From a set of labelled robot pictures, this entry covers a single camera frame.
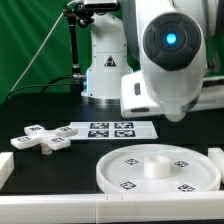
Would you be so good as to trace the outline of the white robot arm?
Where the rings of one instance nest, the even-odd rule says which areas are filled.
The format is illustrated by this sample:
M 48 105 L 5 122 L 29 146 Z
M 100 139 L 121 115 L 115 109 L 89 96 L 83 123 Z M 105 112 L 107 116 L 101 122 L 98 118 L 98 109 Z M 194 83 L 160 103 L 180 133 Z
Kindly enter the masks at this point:
M 82 96 L 118 103 L 124 117 L 224 107 L 224 90 L 205 84 L 211 38 L 224 34 L 224 0 L 82 0 L 91 23 L 92 63 Z

